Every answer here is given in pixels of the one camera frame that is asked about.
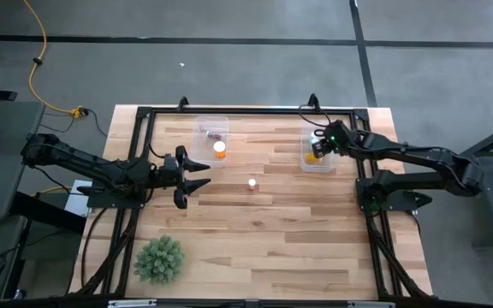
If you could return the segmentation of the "silver metal bracket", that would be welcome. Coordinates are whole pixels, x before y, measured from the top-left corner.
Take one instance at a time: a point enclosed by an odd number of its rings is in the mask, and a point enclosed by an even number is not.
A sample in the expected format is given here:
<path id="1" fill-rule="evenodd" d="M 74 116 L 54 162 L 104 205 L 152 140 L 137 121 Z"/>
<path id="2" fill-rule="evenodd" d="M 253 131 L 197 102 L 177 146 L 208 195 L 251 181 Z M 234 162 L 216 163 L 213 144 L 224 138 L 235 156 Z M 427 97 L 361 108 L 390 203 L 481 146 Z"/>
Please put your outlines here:
<path id="1" fill-rule="evenodd" d="M 382 301 L 348 301 L 347 308 L 396 308 L 395 303 Z"/>
<path id="2" fill-rule="evenodd" d="M 155 308 L 156 306 L 155 299 L 121 299 L 109 301 L 107 308 Z"/>

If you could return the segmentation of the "black desk beam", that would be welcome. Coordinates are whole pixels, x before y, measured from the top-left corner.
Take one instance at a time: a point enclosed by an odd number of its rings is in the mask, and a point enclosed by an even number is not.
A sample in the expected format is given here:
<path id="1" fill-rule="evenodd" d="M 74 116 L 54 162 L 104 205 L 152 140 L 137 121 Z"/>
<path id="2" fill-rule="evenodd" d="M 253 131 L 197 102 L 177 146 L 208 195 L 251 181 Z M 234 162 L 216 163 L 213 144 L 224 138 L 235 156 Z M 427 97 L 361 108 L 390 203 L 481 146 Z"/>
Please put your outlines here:
<path id="1" fill-rule="evenodd" d="M 85 217 L 47 204 L 22 192 L 15 194 L 9 214 L 24 216 L 32 221 L 63 228 L 76 234 L 83 234 L 86 225 Z"/>

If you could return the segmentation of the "clear plastic bin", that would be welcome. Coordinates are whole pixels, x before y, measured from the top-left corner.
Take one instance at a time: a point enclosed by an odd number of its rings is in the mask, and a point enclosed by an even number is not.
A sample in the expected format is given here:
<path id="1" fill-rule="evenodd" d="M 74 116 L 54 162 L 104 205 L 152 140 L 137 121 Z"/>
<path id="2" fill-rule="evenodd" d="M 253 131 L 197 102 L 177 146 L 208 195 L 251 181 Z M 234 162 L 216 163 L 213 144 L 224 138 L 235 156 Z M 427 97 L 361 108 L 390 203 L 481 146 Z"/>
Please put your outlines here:
<path id="1" fill-rule="evenodd" d="M 315 139 L 311 139 L 311 133 L 314 132 L 317 128 L 312 125 L 304 125 L 301 129 L 300 134 L 300 166 L 304 172 L 308 173 L 330 173 L 334 172 L 339 161 L 339 157 L 330 153 L 327 156 L 321 158 L 320 163 L 309 164 L 306 162 L 306 155 L 308 153 L 312 153 L 312 142 L 315 142 Z"/>
<path id="2" fill-rule="evenodd" d="M 220 133 L 221 141 L 226 144 L 226 157 L 229 149 L 229 119 L 225 116 L 198 116 L 193 126 L 193 137 L 190 148 L 191 158 L 198 162 L 211 166 L 212 168 L 223 168 L 226 163 L 224 159 L 215 156 L 213 145 L 218 140 L 207 138 L 206 131 Z"/>

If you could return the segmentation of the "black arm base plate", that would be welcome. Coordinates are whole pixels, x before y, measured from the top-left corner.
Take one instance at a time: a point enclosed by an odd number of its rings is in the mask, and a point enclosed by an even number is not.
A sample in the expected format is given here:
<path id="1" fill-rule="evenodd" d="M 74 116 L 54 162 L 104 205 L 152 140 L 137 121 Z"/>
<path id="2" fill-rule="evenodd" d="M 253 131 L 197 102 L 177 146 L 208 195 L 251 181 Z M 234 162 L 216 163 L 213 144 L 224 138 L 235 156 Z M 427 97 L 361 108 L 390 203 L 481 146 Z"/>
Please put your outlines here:
<path id="1" fill-rule="evenodd" d="M 363 211 L 395 210 L 416 212 L 418 208 L 432 202 L 432 197 L 429 195 L 408 190 L 394 191 L 384 201 L 378 201 L 368 193 L 370 184 L 370 179 L 358 179 L 355 182 L 359 207 Z"/>
<path id="2" fill-rule="evenodd" d="M 89 208 L 139 209 L 146 202 L 146 190 L 132 192 L 114 192 L 107 187 L 77 187 L 88 197 Z"/>

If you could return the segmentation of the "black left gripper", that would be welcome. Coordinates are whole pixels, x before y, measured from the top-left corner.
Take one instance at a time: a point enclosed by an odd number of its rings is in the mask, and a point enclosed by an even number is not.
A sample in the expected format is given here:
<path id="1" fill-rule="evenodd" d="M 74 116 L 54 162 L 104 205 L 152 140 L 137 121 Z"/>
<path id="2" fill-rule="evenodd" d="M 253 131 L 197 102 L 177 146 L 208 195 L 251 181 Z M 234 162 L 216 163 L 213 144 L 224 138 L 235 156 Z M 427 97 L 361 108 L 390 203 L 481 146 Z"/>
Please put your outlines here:
<path id="1" fill-rule="evenodd" d="M 185 170 L 192 173 L 207 170 L 209 165 L 203 163 L 196 163 L 195 161 L 187 158 L 186 148 L 183 145 L 179 145 L 175 149 L 175 155 L 165 154 L 163 159 L 163 166 L 159 168 L 161 178 L 163 182 L 162 188 L 175 187 L 174 190 L 174 203 L 181 209 L 187 208 L 187 197 L 202 186 L 209 183 L 209 181 L 186 181 L 184 176 L 184 163 Z"/>

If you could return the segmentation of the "white paper sheet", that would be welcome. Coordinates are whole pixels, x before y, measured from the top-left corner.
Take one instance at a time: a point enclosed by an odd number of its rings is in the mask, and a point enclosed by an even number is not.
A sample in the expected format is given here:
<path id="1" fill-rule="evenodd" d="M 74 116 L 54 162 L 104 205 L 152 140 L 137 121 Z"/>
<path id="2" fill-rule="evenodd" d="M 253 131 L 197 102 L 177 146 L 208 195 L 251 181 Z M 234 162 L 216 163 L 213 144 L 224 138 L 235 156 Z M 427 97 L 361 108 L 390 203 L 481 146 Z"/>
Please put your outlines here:
<path id="1" fill-rule="evenodd" d="M 87 207 L 88 197 L 82 194 L 78 188 L 90 187 L 91 185 L 91 181 L 75 180 L 70 189 L 70 194 L 64 209 L 67 212 L 71 212 L 77 216 L 87 217 L 91 212 L 91 210 Z"/>

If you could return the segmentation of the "green artificial succulent plant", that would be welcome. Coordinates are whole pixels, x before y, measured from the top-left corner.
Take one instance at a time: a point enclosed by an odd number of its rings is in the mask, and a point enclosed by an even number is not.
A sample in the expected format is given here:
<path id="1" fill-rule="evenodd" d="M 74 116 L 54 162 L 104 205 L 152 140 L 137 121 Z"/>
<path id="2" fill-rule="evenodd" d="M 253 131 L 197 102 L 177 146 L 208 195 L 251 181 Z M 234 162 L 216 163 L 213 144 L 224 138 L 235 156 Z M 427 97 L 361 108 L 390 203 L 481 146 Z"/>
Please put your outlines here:
<path id="1" fill-rule="evenodd" d="M 152 285 L 166 285 L 181 273 L 184 260 L 181 242 L 163 235 L 142 247 L 136 256 L 134 274 Z"/>

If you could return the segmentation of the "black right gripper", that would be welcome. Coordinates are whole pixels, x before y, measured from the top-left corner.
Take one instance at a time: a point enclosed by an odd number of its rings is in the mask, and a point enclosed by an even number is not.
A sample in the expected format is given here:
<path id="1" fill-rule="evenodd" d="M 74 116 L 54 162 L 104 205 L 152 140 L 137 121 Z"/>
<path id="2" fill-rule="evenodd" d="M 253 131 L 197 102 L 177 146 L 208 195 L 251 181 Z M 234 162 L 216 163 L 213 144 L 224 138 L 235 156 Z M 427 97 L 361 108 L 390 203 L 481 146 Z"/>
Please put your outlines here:
<path id="1" fill-rule="evenodd" d="M 359 157 L 360 150 L 353 142 L 353 131 L 341 120 L 336 120 L 323 130 L 323 138 L 312 142 L 313 156 L 321 159 L 331 152 L 341 156 Z"/>

